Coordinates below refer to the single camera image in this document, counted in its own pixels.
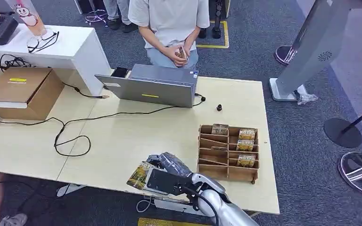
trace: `laptop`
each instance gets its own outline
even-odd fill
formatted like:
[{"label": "laptop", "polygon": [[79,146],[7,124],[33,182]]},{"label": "laptop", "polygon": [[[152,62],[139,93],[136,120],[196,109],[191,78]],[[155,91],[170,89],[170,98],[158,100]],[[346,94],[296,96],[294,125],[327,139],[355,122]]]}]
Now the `laptop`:
[{"label": "laptop", "polygon": [[193,107],[198,71],[136,64],[126,74],[95,77],[119,99]]}]

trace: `white cable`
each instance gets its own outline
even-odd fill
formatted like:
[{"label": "white cable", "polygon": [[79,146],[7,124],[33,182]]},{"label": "white cable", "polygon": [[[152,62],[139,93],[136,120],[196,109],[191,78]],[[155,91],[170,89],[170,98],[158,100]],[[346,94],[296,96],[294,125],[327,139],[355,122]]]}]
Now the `white cable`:
[{"label": "white cable", "polygon": [[[139,210],[139,209],[138,209],[138,206],[139,206],[139,204],[141,204],[142,202],[147,202],[148,205],[147,205],[147,207],[146,207],[145,209]],[[152,203],[152,196],[149,198],[149,201],[148,201],[148,200],[145,200],[145,199],[139,201],[139,202],[137,203],[137,212],[138,212],[138,213],[143,213],[143,212],[145,212],[146,210],[148,210],[148,208],[149,208],[149,206],[150,206],[151,204],[154,205],[154,203]]]}]

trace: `table surface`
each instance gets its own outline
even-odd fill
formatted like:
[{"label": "table surface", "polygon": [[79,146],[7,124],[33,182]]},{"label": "table surface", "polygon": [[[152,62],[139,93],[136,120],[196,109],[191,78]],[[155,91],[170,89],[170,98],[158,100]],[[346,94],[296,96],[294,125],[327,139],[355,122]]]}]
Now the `table surface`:
[{"label": "table surface", "polygon": [[[119,100],[107,90],[103,93],[110,98],[89,99],[65,87],[49,117],[69,121],[116,112],[149,112],[164,107]],[[206,101],[193,109],[173,108],[149,115],[119,115],[70,124],[60,140],[69,140],[79,134],[89,136],[91,151],[82,157],[67,158],[55,152],[53,141],[61,128],[59,122],[32,127],[0,124],[0,172],[152,195],[126,185],[138,164],[150,154],[171,152],[196,171],[199,125],[222,123],[252,127],[258,128],[260,145],[256,184],[220,183],[230,199],[242,209],[279,214],[262,83],[199,77],[197,93],[205,96]],[[218,104],[222,104],[221,112],[216,110]],[[85,140],[78,140],[59,150],[79,154],[87,147]],[[172,198],[186,199],[185,196]]]},{"label": "table surface", "polygon": [[[69,27],[47,25],[53,31],[59,31],[57,42],[49,48],[33,53],[35,56],[55,58],[71,58],[80,49],[87,37],[94,31],[92,27]],[[12,39],[6,45],[0,46],[0,53],[28,54],[27,41],[34,37],[25,24],[19,24]]]},{"label": "table surface", "polygon": [[[86,156],[69,158],[58,180],[152,195],[126,184],[139,163],[150,154],[171,152],[196,171],[201,124],[258,128],[260,169],[256,184],[220,183],[230,200],[242,209],[279,214],[262,83],[199,77],[197,93],[205,96],[206,101],[193,109],[173,108],[149,115],[119,115],[86,122],[82,134],[90,137],[91,151]],[[104,94],[111,98],[98,101],[90,117],[116,112],[149,112],[164,106],[119,100],[107,90]],[[222,104],[220,112],[216,110],[218,104]],[[83,153],[86,148],[86,141],[77,141],[71,154]]]},{"label": "table surface", "polygon": [[[85,98],[65,87],[48,115],[63,121],[85,118],[91,112],[96,100]],[[33,123],[37,121],[6,120]],[[70,125],[60,141],[78,136],[84,123]],[[0,172],[34,178],[57,180],[67,157],[56,153],[54,139],[61,129],[58,121],[49,121],[40,125],[21,126],[0,124]],[[62,153],[69,153],[73,144],[60,146]]]}]

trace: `jeans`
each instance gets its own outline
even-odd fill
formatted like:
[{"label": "jeans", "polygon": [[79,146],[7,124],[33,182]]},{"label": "jeans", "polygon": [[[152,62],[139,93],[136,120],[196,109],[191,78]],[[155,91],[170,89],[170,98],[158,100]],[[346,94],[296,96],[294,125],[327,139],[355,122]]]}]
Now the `jeans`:
[{"label": "jeans", "polygon": [[[166,57],[163,53],[155,48],[147,48],[146,52],[148,54],[148,57],[150,58],[150,62],[152,63],[152,65],[161,67],[177,67],[170,58]],[[190,52],[188,63],[181,68],[188,68],[194,70],[198,59],[199,56],[197,55],[197,51],[192,50]]]},{"label": "jeans", "polygon": [[117,5],[120,8],[121,20],[125,25],[131,24],[131,21],[128,19],[128,5],[130,0],[103,0],[105,8],[107,11],[108,20],[118,19]]}]

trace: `wooden organizer tray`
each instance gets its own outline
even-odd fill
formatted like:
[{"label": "wooden organizer tray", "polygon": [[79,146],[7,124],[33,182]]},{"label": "wooden organizer tray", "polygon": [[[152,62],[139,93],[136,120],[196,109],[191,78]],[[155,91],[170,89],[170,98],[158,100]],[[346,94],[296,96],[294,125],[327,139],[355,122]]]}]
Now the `wooden organizer tray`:
[{"label": "wooden organizer tray", "polygon": [[[197,171],[221,180],[244,181],[255,184],[259,169],[259,141],[255,128],[228,127],[227,135],[212,133],[212,125],[201,125],[199,129],[199,152]],[[256,130],[255,144],[251,152],[237,151],[240,129]],[[245,154],[256,156],[253,167],[238,167],[238,157]]]}]

